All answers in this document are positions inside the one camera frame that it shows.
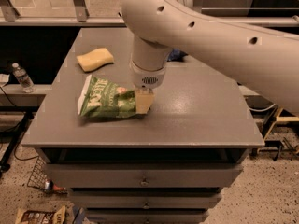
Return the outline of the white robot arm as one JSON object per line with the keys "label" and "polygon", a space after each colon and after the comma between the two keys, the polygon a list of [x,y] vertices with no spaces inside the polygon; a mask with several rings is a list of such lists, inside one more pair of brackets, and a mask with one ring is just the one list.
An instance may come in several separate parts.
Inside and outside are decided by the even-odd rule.
{"label": "white robot arm", "polygon": [[299,38],[230,23],[192,10],[192,0],[123,0],[134,34],[131,67],[138,88],[156,88],[165,61],[179,49],[265,99],[299,115]]}

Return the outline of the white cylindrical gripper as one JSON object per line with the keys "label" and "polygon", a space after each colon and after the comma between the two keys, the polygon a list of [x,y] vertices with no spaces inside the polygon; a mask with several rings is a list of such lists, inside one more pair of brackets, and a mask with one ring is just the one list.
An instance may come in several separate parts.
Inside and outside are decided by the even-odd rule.
{"label": "white cylindrical gripper", "polygon": [[166,67],[157,71],[146,71],[130,61],[132,82],[135,90],[135,109],[137,114],[147,114],[154,101],[152,89],[159,87],[164,81]]}

